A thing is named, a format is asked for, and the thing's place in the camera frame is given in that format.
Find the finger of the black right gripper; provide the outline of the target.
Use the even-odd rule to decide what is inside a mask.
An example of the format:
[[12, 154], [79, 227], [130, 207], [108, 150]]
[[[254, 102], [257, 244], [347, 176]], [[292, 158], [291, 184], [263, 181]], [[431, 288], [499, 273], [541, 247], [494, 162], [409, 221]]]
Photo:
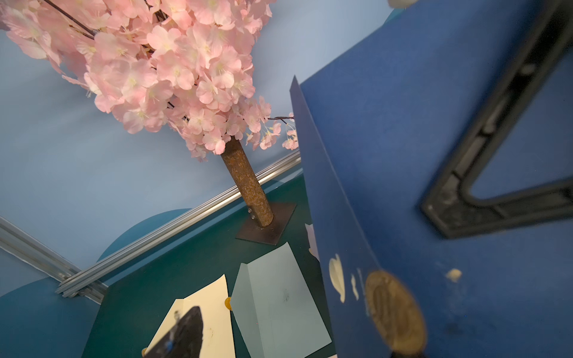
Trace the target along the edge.
[[571, 178], [488, 199], [470, 192], [570, 47], [572, 2], [541, 1], [492, 92], [420, 205], [446, 239], [572, 217]]

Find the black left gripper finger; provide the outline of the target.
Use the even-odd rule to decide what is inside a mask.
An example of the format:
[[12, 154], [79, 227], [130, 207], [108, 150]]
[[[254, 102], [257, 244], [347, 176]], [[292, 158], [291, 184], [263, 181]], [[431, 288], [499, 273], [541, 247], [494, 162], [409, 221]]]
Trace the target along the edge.
[[185, 314], [173, 313], [174, 325], [165, 335], [143, 353], [143, 357], [199, 358], [203, 344], [204, 321], [199, 306], [191, 307]]

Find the cream yellow envelope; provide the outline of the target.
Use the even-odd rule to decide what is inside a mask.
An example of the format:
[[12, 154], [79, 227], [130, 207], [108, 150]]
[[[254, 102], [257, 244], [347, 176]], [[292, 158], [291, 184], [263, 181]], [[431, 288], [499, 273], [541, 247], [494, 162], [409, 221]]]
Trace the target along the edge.
[[176, 310], [185, 314], [191, 307], [199, 306], [204, 321], [200, 357], [235, 357], [231, 310], [225, 305], [227, 300], [228, 285], [224, 275], [192, 295], [175, 300], [147, 348], [157, 343], [174, 325]]

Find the light teal envelope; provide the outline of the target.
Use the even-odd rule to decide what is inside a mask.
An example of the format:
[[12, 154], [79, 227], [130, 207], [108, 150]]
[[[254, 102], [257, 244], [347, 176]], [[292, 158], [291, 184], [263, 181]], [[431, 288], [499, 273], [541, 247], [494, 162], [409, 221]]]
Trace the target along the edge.
[[287, 243], [240, 265], [231, 312], [251, 357], [308, 357], [332, 343]]

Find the dark blue envelope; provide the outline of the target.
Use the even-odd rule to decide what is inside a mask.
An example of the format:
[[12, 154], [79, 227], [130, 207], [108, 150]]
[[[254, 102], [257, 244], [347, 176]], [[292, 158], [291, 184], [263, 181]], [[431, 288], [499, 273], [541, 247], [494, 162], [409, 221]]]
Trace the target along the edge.
[[[572, 217], [446, 239], [420, 205], [541, 1], [418, 1], [291, 99], [339, 357], [570, 357]], [[470, 189], [572, 179], [572, 47]]]

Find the lavender envelope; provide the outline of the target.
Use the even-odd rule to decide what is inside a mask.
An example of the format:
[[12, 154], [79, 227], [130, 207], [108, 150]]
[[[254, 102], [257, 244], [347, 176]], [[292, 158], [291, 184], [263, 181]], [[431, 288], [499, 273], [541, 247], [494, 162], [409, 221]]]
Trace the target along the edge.
[[307, 231], [307, 240], [309, 243], [309, 252], [313, 257], [315, 257], [317, 260], [319, 260], [318, 248], [317, 248], [317, 244], [316, 244], [316, 234], [314, 231], [314, 227], [312, 224], [310, 224], [310, 225], [306, 224], [305, 228]]

